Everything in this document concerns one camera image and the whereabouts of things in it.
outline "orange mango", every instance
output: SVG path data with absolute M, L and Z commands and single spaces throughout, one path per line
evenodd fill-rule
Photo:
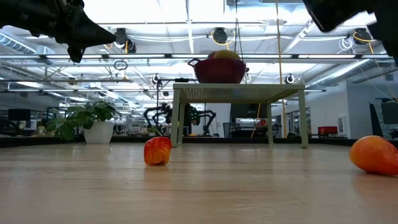
M 147 165 L 166 165 L 169 162 L 172 142 L 165 137 L 154 137 L 144 146 L 144 160 Z
M 366 172 L 398 175 L 398 149 L 382 137 L 367 136 L 356 141 L 349 158 Z

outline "table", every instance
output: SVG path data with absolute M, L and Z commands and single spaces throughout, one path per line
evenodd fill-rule
M 187 84 L 175 83 L 172 146 L 182 144 L 185 105 L 187 103 L 266 103 L 267 118 L 272 119 L 271 103 L 298 93 L 301 133 L 307 133 L 307 114 L 305 111 L 305 85 L 274 85 L 274 84 Z M 268 122 L 268 133 L 272 133 L 272 122 Z M 268 135 L 269 144 L 273 144 L 273 136 Z M 302 135 L 302 147 L 308 147 L 308 135 Z

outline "fluorescent light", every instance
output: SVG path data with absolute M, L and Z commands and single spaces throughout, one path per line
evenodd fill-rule
M 283 54 L 280 57 L 281 58 L 292 58 L 292 55 Z M 247 55 L 245 55 L 245 54 L 243 54 L 243 58 L 279 58 L 279 55 L 277 55 L 277 54 L 274 54 L 274 55 L 267 55 L 267 54 L 264 54 L 264 55 L 247 54 Z
M 38 84 L 38 83 L 32 83 L 32 82 L 17 82 L 20 85 L 24 85 L 24 86 L 29 86 L 29 87 L 33 87 L 33 88 L 42 88 L 43 86 Z
M 392 57 L 388 56 L 388 55 L 363 55 L 361 58 L 364 59 L 373 59 L 373 58 L 377 58 L 377 59 L 390 59 Z
M 102 55 L 83 55 L 83 59 L 99 59 L 102 58 Z
M 57 96 L 57 97 L 64 97 L 64 96 L 62 96 L 61 94 L 58 94 L 58 93 L 52 93 L 52 92 L 49 92 L 51 95 L 53 95 L 53 96 Z
M 48 59 L 69 59 L 69 55 L 46 55 Z
M 119 99 L 119 96 L 116 93 L 113 92 L 107 92 L 106 93 L 109 97 L 114 98 L 115 100 Z
M 207 54 L 173 54 L 172 58 L 207 58 Z
M 79 102 L 86 102 L 88 101 L 86 98 L 81 98 L 81 97 L 69 97 L 71 100 L 79 101 Z
M 342 58 L 355 58 L 356 55 L 299 55 L 299 58 L 334 58 L 334 59 L 342 59 Z
M 38 92 L 38 91 L 40 91 L 40 90 L 15 89 L 15 90 L 7 90 L 7 91 L 16 91 L 16 92 L 22 92 L 22 91 L 27 91 L 27 92 Z
M 304 90 L 304 92 L 326 92 L 326 90 Z
M 107 56 L 109 58 L 164 58 L 164 54 L 116 54 Z
M 68 91 L 75 91 L 75 90 L 43 90 L 43 91 L 52 91 L 52 92 L 68 92 Z
M 95 89 L 95 90 L 77 90 L 77 91 L 83 91 L 83 92 L 97 92 L 97 91 L 103 91 L 103 92 L 107 92 L 107 91 L 109 91 L 109 90 L 97 90 L 97 89 Z
M 0 55 L 0 59 L 40 59 L 38 55 Z

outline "red bowl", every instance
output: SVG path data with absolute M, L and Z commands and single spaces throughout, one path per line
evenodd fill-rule
M 188 65 L 193 67 L 199 83 L 241 83 L 244 74 L 249 71 L 242 61 L 229 58 L 203 61 L 195 58 Z

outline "hanging cord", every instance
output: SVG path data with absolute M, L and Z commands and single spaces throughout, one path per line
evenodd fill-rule
M 218 45 L 226 45 L 226 48 L 229 50 L 229 44 L 231 44 L 232 42 L 234 42 L 234 40 L 232 39 L 229 43 L 225 43 L 225 44 L 219 44 L 216 42 L 216 40 L 214 39 L 214 31 L 211 32 L 211 39 L 214 41 L 214 43 L 218 44 Z
M 356 34 L 357 34 L 357 32 L 355 32 L 355 33 L 353 34 L 353 37 L 354 37 L 355 39 L 359 40 L 359 41 L 362 41 L 362 42 L 375 42 L 375 41 L 377 41 L 377 40 L 364 40 L 364 39 L 360 39 L 360 38 L 356 37 Z
M 278 51 L 279 51 L 279 84 L 282 85 L 282 49 L 280 47 L 280 29 L 279 29 L 279 8 L 278 0 L 275 0 L 276 4 L 276 19 L 278 27 Z M 282 116 L 284 120 L 284 136 L 286 137 L 286 116 L 285 116 L 285 100 L 282 99 Z
M 129 48 L 129 41 L 126 40 L 126 49 L 125 49 L 126 54 L 129 52 L 128 48 Z
M 105 46 L 107 49 L 111 49 L 111 48 L 113 47 L 113 43 L 111 44 L 110 47 L 108 47 L 106 44 L 104 44 L 104 46 Z
M 368 44 L 369 44 L 369 48 L 371 49 L 372 54 L 374 54 L 374 50 L 373 50 L 372 44 L 371 44 L 370 42 L 369 42 Z M 376 65 L 377 65 L 377 67 L 379 67 L 379 68 L 381 69 L 381 67 L 380 67 L 379 63 L 377 62 L 377 60 L 374 59 L 374 61 L 375 61 Z M 392 91 L 390 84 L 387 83 L 387 87 L 388 87 L 390 93 L 391 93 L 391 94 L 393 95 L 393 97 L 396 99 L 396 102 L 398 103 L 398 98 L 396 97 L 396 95 L 395 95 L 394 92 Z
M 261 109 L 261 104 L 259 103 L 259 109 L 257 110 L 257 120 L 260 118 L 260 109 Z M 251 132 L 251 139 L 253 138 L 253 135 L 254 135 L 254 132 L 257 130 L 257 127 L 256 127 L 256 120 L 254 120 L 254 129 L 253 129 L 253 131 Z

